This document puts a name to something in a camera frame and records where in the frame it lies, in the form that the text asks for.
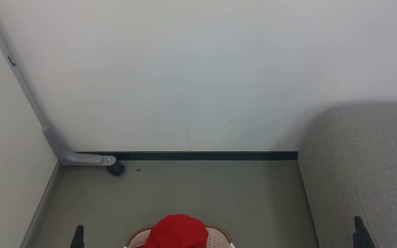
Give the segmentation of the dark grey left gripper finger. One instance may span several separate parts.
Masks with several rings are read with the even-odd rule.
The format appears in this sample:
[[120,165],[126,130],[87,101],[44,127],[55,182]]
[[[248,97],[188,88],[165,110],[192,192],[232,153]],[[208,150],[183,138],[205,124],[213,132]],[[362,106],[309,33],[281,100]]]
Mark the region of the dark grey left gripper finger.
[[84,227],[78,225],[72,238],[70,248],[84,248]]

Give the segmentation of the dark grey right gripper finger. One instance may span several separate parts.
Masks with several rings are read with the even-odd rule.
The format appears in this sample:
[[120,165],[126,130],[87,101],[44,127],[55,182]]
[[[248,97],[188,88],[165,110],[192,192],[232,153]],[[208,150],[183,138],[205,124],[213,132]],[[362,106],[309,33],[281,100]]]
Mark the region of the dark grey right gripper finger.
[[355,232],[353,233],[353,248],[375,248],[368,229],[360,216],[354,217]]

